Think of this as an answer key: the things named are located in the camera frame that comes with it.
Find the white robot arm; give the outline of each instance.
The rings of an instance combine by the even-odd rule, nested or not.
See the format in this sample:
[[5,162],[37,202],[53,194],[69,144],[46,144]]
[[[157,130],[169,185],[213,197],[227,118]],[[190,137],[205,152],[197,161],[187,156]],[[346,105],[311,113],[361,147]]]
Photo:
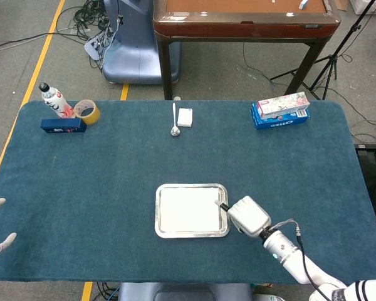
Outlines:
[[249,196],[240,199],[231,208],[225,204],[218,205],[228,213],[239,231],[253,238],[260,237],[263,240],[263,246],[296,281],[300,284],[311,283],[317,289],[311,294],[310,301],[326,299],[331,301],[376,301],[376,280],[355,282],[347,287],[341,281],[325,273],[282,232],[277,230],[285,223],[296,223],[296,237],[303,250],[300,227],[293,219],[271,226],[270,216]]

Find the table leg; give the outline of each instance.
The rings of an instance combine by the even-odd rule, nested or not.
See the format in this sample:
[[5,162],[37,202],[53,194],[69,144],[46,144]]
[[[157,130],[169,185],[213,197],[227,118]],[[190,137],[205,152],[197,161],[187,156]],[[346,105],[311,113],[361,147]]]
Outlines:
[[162,83],[164,100],[173,100],[173,87],[171,84],[171,62],[168,41],[158,41],[160,69],[162,72]]
[[294,78],[288,86],[285,95],[297,92],[309,70],[312,68],[314,62],[325,47],[326,43],[327,40],[311,44],[308,52],[302,60],[298,71],[295,73]]

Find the blue tablecloth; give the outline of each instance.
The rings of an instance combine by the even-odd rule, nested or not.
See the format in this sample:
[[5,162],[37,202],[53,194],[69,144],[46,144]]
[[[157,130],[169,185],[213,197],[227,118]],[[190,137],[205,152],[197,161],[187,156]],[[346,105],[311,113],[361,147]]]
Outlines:
[[[313,102],[304,124],[256,130],[251,102],[177,102],[194,124],[172,137],[171,102],[97,102],[82,134],[47,134],[25,105],[0,167],[0,280],[274,282],[293,278],[261,240],[165,240],[154,230],[165,183],[220,183],[277,223],[296,219],[308,256],[352,283],[376,278],[376,219],[343,110]],[[294,239],[292,227],[283,228]]]

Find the concrete floor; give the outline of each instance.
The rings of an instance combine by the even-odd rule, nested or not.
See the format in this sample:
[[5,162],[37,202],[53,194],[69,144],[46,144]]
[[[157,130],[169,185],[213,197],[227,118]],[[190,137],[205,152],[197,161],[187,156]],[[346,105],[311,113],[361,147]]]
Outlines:
[[[82,4],[84,0],[66,0],[64,8]],[[0,43],[47,32],[58,1],[0,0]],[[64,14],[59,28],[68,25],[72,11]],[[340,12],[342,23],[322,55],[332,53],[357,16],[351,5]],[[376,16],[353,44],[347,54],[352,63],[338,61],[338,80],[331,87],[340,92],[366,118],[376,120]],[[41,53],[44,38],[23,46],[0,51],[0,153],[14,118],[24,97]],[[175,94],[185,100],[259,100],[281,95],[284,86],[272,86],[259,73],[245,67],[242,43],[186,43],[183,44],[182,75],[175,85]],[[296,68],[307,47],[305,45],[247,44],[248,63],[271,77]],[[307,82],[323,68],[315,65]],[[279,80],[288,83],[290,76]],[[54,36],[38,80],[46,81],[61,90],[69,100],[91,98],[96,100],[120,99],[122,86],[108,83],[98,70],[91,69],[82,45],[60,36]],[[127,100],[161,100],[161,86],[131,85]],[[329,91],[328,99],[338,102],[345,110],[349,125],[362,118],[342,97]],[[40,100],[37,88],[31,100]],[[376,126],[366,122],[352,128],[353,133],[376,137]],[[360,137],[376,142],[370,136]],[[0,282],[0,300],[80,300],[83,283]],[[290,300],[308,300],[308,287],[277,287],[277,292]]]

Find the brown table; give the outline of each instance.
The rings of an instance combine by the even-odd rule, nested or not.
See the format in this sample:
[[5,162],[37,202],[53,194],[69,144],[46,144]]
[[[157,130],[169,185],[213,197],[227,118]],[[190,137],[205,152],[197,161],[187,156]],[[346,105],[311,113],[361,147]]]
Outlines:
[[305,43],[310,48],[285,94],[295,93],[340,24],[334,0],[154,0],[164,98],[172,100],[174,41]]

